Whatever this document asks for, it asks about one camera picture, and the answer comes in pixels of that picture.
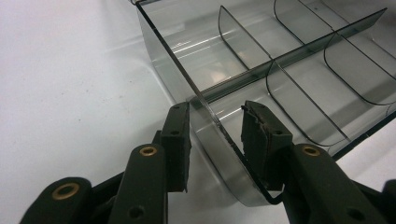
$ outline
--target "white table surface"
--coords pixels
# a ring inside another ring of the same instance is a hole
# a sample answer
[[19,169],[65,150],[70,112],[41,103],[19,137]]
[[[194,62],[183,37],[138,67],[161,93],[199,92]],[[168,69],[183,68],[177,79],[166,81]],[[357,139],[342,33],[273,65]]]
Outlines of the white table surface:
[[[126,0],[0,1],[0,223],[18,223],[58,179],[95,186],[122,172],[171,104]],[[381,190],[396,178],[395,130],[339,164]],[[282,205],[239,203],[194,142],[189,193],[169,194],[169,223],[288,223]]]

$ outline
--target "plastic divider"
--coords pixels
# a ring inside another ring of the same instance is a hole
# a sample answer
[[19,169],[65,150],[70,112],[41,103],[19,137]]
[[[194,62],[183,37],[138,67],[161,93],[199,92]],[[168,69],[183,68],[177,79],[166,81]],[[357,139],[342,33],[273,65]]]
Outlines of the plastic divider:
[[266,86],[274,101],[313,143],[329,147],[347,136],[278,63],[271,68]]
[[271,61],[269,53],[224,7],[219,10],[219,33],[223,41],[247,68]]
[[395,77],[339,34],[329,45],[324,50],[325,63],[363,100],[373,105],[396,102]]
[[332,27],[299,0],[275,0],[277,20],[300,42],[307,44],[332,32]]

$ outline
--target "clear plastic tray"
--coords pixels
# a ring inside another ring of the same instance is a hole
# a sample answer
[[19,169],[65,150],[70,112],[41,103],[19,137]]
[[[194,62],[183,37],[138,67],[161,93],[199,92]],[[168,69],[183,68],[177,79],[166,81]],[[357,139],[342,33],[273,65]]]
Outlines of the clear plastic tray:
[[316,144],[331,155],[394,116],[396,59],[383,32],[395,29],[387,19],[393,14],[336,2],[136,3],[158,74],[177,103],[191,102],[191,127],[245,205],[279,201],[244,157],[246,100],[268,106],[295,144]]

